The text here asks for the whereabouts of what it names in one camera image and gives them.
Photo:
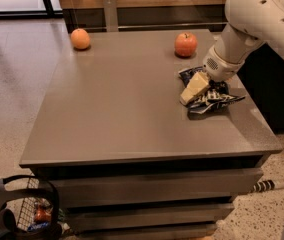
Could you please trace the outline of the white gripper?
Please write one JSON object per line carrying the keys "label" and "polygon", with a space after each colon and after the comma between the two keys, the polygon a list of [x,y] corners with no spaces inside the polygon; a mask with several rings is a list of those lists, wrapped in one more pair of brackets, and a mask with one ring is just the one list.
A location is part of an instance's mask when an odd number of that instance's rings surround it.
{"label": "white gripper", "polygon": [[239,63],[227,62],[218,55],[215,46],[211,46],[203,59],[203,69],[208,75],[203,71],[196,72],[181,93],[180,102],[183,105],[189,104],[210,87],[210,79],[214,82],[226,81],[232,78],[243,65],[244,60]]}

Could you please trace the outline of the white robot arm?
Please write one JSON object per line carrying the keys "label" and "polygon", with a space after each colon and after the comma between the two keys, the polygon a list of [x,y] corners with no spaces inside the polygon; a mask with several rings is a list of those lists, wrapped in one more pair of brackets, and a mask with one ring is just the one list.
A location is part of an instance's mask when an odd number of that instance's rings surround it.
{"label": "white robot arm", "polygon": [[284,0],[226,0],[227,24],[180,95],[184,105],[204,94],[209,83],[232,78],[249,54],[268,44],[284,60]]}

